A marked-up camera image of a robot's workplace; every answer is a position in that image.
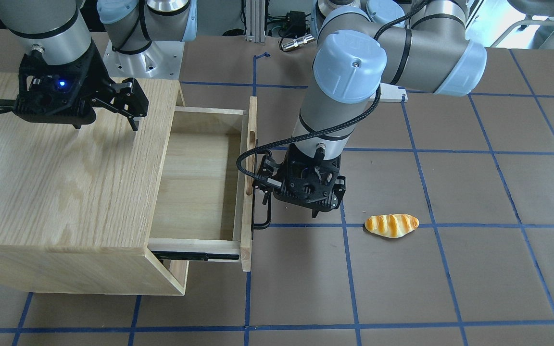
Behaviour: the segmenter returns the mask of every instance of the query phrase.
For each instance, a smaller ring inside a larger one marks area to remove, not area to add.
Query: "light blue joint cap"
[[[187,15],[187,26],[183,33],[182,42],[189,42],[196,39],[198,33],[198,0],[190,0],[189,15]]]
[[[470,41],[461,59],[434,94],[465,96],[478,85],[486,68],[486,49]]]
[[[125,18],[137,5],[138,0],[97,0],[97,13],[102,24],[112,24]]]
[[[369,16],[367,15],[367,13],[365,13],[363,10],[359,9],[358,7],[343,6],[343,7],[339,7],[338,9],[332,11],[331,13],[329,13],[328,17],[326,17],[326,19],[322,23],[322,27],[319,29],[319,32],[322,32],[322,29],[324,29],[326,24],[328,22],[330,22],[330,20],[332,20],[332,18],[335,18],[338,15],[342,15],[342,14],[346,14],[346,13],[358,13],[358,14],[362,15],[364,18],[366,18],[367,21],[371,22],[371,19],[369,19]]]
[[[393,0],[369,0],[367,2],[367,13],[371,21],[381,25],[392,22],[396,18],[405,15],[403,9]],[[400,28],[405,27],[405,21],[395,24]]]
[[[373,37],[338,30],[328,35],[317,51],[314,77],[333,100],[359,103],[372,96],[380,85],[386,61],[386,52]]]
[[[317,18],[316,15],[316,8],[317,8],[317,0],[314,1],[314,8],[312,8],[312,14],[309,17],[309,28],[312,35],[314,35],[315,38],[318,38],[319,30],[317,29]]]

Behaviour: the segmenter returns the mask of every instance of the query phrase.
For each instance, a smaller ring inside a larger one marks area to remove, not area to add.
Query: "wooden drawer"
[[[256,108],[176,107],[148,243],[158,258],[251,270],[253,195],[236,160],[255,145]]]
[[[250,269],[251,182],[235,160],[255,144],[255,97],[249,112],[187,108],[178,81],[139,83],[137,132],[103,109],[80,130],[0,115],[1,284],[180,296],[188,258]],[[0,73],[0,99],[17,92]]]

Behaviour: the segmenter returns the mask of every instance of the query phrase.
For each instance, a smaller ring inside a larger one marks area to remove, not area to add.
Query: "cable connector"
[[[286,42],[284,44],[281,45],[281,50],[283,50],[284,52],[291,52],[295,49],[298,49],[298,48],[301,48],[302,46],[308,44],[308,43],[311,43],[311,42],[314,42],[316,40],[316,38],[314,37],[314,35],[311,35],[311,34],[307,34],[303,37],[299,37],[299,38],[296,38],[290,42]]]

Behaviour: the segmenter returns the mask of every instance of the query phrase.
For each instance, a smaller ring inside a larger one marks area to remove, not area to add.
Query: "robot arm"
[[[99,7],[122,55],[146,54],[153,39],[196,36],[196,0],[101,0]],[[134,78],[123,83],[110,79],[75,0],[0,0],[0,19],[25,49],[18,96],[0,100],[0,114],[12,111],[32,123],[80,129],[95,121],[93,107],[103,107],[138,129],[149,101]],[[148,70],[160,64],[143,61]]]
[[[290,145],[281,164],[268,155],[262,158],[254,187],[312,209],[312,217],[341,204],[346,188],[339,175],[341,151],[356,122],[378,104],[380,81],[463,96],[486,66],[484,47],[465,40],[465,0],[415,0],[411,13],[392,22],[409,18],[410,28],[371,22],[356,4],[360,2],[316,2],[314,74],[292,138],[258,147]],[[374,92],[376,100],[365,111]]]
[[[169,71],[171,57],[154,41],[193,41],[197,7],[197,0],[98,0],[119,71],[144,78]]]

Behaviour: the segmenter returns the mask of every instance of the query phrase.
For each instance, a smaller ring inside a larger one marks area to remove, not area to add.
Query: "open drawer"
[[[255,145],[256,108],[255,97],[249,111],[176,107],[148,243],[157,258],[251,270],[253,190],[236,160]]]

